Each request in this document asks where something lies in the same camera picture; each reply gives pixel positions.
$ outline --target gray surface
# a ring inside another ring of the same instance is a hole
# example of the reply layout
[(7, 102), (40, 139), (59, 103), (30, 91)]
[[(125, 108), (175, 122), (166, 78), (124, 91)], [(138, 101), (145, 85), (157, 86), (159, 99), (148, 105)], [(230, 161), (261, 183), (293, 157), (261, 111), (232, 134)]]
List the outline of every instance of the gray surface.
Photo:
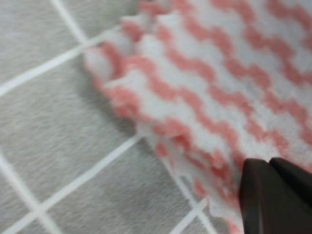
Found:
[(224, 219), (212, 217), (208, 207), (204, 209), (204, 213), (210, 219), (218, 234), (229, 234), (229, 229)]
[(163, 165), (140, 143), (50, 214), (67, 234), (166, 234), (189, 209)]
[(136, 12), (138, 0), (64, 0), (88, 36), (97, 36), (117, 24), (120, 17)]
[(46, 230), (37, 222), (34, 221), (25, 227), (18, 234), (49, 234)]
[(0, 99), (0, 145), (40, 200), (134, 134), (95, 94), (75, 59)]
[(76, 45), (46, 0), (0, 0), (0, 84)]
[(195, 218), (181, 234), (208, 234), (198, 218)]
[(28, 210), (0, 174), (0, 233), (10, 227)]

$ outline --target black object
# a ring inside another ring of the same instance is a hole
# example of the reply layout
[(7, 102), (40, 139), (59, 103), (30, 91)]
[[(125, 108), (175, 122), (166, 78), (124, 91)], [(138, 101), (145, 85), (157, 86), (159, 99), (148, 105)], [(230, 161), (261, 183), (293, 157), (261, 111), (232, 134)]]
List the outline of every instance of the black object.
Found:
[(285, 160), (245, 160), (239, 194), (245, 234), (312, 234), (311, 179)]

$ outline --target red and white cloth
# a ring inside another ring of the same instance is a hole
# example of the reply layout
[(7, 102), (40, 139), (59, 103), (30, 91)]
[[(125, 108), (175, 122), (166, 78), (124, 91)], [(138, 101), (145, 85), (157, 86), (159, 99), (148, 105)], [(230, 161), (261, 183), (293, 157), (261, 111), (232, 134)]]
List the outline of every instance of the red and white cloth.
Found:
[(248, 157), (312, 171), (312, 1), (155, 0), (85, 53), (96, 88), (243, 233)]

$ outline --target white line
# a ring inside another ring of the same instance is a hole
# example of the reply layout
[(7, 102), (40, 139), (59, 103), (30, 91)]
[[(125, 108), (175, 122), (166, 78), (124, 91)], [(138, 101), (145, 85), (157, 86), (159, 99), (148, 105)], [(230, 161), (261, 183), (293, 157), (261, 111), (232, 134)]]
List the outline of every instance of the white line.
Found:
[(194, 206), (194, 208), (172, 229), (169, 234), (180, 234), (207, 206), (206, 199)]
[(81, 52), (82, 52), (83, 48), (81, 46), (78, 46), (74, 49), (71, 49), (47, 62), (45, 62), (44, 64), (35, 67), (31, 70), (28, 70), (25, 73), (22, 73), (20, 75), (18, 75), (17, 77), (9, 80), (8, 82), (4, 83), (3, 85), (0, 86), (0, 97), (7, 94), (8, 92), (10, 92), (11, 90), (13, 90), (14, 88), (24, 84), (27, 81), (30, 81), (34, 78), (36, 78), (37, 76), (51, 70), (52, 68), (55, 68), (57, 66), (59, 66), (60, 64), (73, 59), (75, 57), (77, 57)]
[(19, 87), (20, 85), (36, 78), (37, 76), (40, 76), (49, 70), (61, 65), (62, 63), (67, 62), (70, 59), (73, 59), (80, 55), (83, 50), (89, 46), (94, 46), (99, 44), (100, 42), (105, 40), (105, 37), (109, 34), (108, 30), (105, 30), (101, 34), (97, 35), (96, 37), (91, 38), (87, 42), (85, 42), (83, 45), (77, 46), (71, 50), (68, 50), (64, 52), (63, 54), (60, 54), (59, 56), (39, 65), (38, 67), (35, 67), (33, 69), (30, 69), (11, 80), (5, 82), (0, 86), (0, 97), (4, 96), (8, 92), (12, 91), (14, 88)]
[(141, 137), (139, 137), (138, 135), (134, 135), (133, 137), (129, 138), (126, 142), (110, 152), (105, 158), (103, 158), (100, 162), (94, 165), (91, 169), (86, 171), (84, 174), (76, 178), (73, 182), (71, 182), (70, 184), (56, 192), (54, 195), (52, 195), (50, 198), (45, 200), (40, 206), (41, 210), (47, 211), (52, 206), (61, 201), (63, 198), (65, 198), (70, 193), (79, 188), (81, 185), (83, 185), (85, 182), (94, 178), (106, 166), (108, 166), (111, 162), (121, 156), (124, 152), (126, 152), (130, 147), (135, 145), (140, 140)]
[(9, 227), (7, 230), (5, 230), (2, 234), (16, 234), (17, 232), (21, 231), (24, 227), (26, 227), (31, 222), (33, 222), (37, 218), (37, 216), (39, 216), (41, 213), (46, 212), (51, 207), (53, 207), (55, 204), (57, 204), (62, 199), (64, 199), (66, 196), (68, 196), (70, 193), (72, 193), (77, 188), (79, 188), (81, 185), (83, 185), (85, 182), (94, 178), (101, 170), (103, 170), (105, 167), (107, 167), (111, 162), (113, 162), (115, 159), (117, 159), (119, 156), (121, 156), (124, 152), (126, 152), (128, 149), (130, 149), (132, 146), (134, 146), (140, 140), (141, 140), (141, 137), (139, 137), (138, 135), (134, 135), (133, 137), (129, 138), (123, 144), (121, 144), (116, 149), (114, 149), (112, 152), (110, 152), (100, 162), (98, 162), (96, 165), (94, 165), (90, 170), (86, 171), (84, 174), (79, 176), (73, 182), (71, 182), (70, 184), (68, 184), (67, 186), (65, 186), (64, 188), (62, 188), (58, 192), (56, 192), (54, 195), (52, 195), (50, 198), (48, 198), (45, 202), (40, 204), (37, 207), (36, 211), (28, 213), (26, 216), (24, 216), (19, 221), (17, 221), (15, 224), (13, 224), (11, 227)]
[(87, 36), (85, 33), (80, 29), (78, 24), (75, 22), (74, 18), (71, 16), (71, 14), (66, 9), (64, 3), (61, 0), (51, 0), (50, 1), (54, 7), (57, 9), (59, 15), (62, 17), (62, 19), (65, 21), (66, 25), (72, 32), (72, 34), (75, 36), (77, 41), (81, 44), (85, 44), (87, 42)]
[[(4, 177), (7, 179), (8, 183), (28, 206), (28, 208), (34, 212), (38, 211), (39, 202), (35, 196), (29, 191), (26, 184), (22, 181), (20, 176), (14, 171), (10, 163), (4, 158), (3, 154), (0, 152), (0, 171), (3, 173)], [(60, 228), (56, 223), (45, 213), (39, 213), (39, 222), (46, 228), (46, 230), (51, 234), (62, 234)]]
[(31, 222), (37, 218), (36, 212), (29, 212), (15, 224), (13, 224), (8, 229), (4, 230), (2, 234), (16, 234), (27, 227)]
[(192, 209), (188, 214), (172, 229), (169, 234), (180, 234), (195, 218), (197, 212)]
[[(181, 180), (181, 178), (173, 175), (171, 173), (171, 170), (169, 168), (169, 166), (164, 163), (165, 167), (167, 168), (170, 177), (174, 180), (174, 182), (176, 183), (177, 187), (180, 189), (180, 191), (182, 192), (182, 194), (184, 195), (184, 197), (189, 201), (190, 206), (195, 209), (196, 207), (198, 207), (197, 202), (194, 199), (194, 196), (190, 193), (189, 189), (186, 187), (186, 185), (183, 183), (183, 181)], [(217, 234), (215, 228), (213, 227), (211, 221), (209, 220), (209, 218), (203, 213), (203, 209), (207, 206), (207, 200), (203, 199), (200, 203), (199, 203), (199, 207), (201, 207), (200, 210), (197, 211), (197, 216), (199, 218), (199, 220), (201, 221), (201, 223), (204, 225), (205, 229), (207, 230), (207, 232), (209, 234)]]

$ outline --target striped fabric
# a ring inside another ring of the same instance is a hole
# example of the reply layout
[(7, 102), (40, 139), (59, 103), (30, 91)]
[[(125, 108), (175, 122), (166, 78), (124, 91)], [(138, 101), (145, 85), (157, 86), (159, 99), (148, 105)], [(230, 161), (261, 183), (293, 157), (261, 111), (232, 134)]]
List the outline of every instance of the striped fabric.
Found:
[(85, 53), (96, 89), (133, 120), (213, 215), (243, 233), (248, 157), (312, 172), (312, 1), (154, 0)]

